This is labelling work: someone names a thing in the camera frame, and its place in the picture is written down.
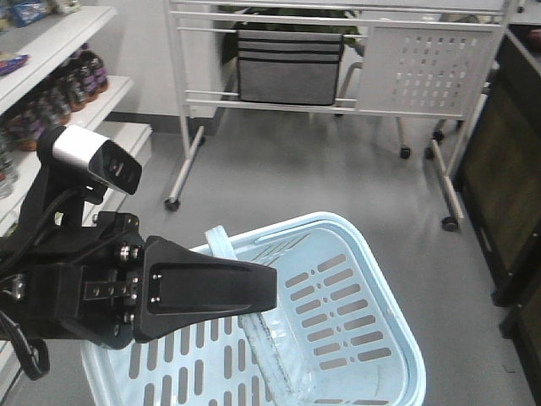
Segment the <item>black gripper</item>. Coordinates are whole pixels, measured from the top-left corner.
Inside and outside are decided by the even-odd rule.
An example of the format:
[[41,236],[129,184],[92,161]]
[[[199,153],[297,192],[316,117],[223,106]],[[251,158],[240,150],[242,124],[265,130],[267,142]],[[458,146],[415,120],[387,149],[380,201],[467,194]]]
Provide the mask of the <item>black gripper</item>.
[[52,224],[1,276],[1,310],[28,338],[121,349],[133,338],[148,343],[202,321],[277,306],[272,267],[203,255],[156,236],[146,241],[142,267],[144,245],[139,219],[128,213],[101,211],[89,227]]

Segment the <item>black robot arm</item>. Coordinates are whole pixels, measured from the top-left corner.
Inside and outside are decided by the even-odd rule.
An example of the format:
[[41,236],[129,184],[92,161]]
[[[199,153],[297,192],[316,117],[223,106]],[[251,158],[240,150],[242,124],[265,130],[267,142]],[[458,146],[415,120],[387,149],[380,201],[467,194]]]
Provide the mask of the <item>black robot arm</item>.
[[143,238],[128,213],[23,223],[1,241],[1,336],[33,380],[49,371],[49,340],[121,349],[276,303],[275,269]]

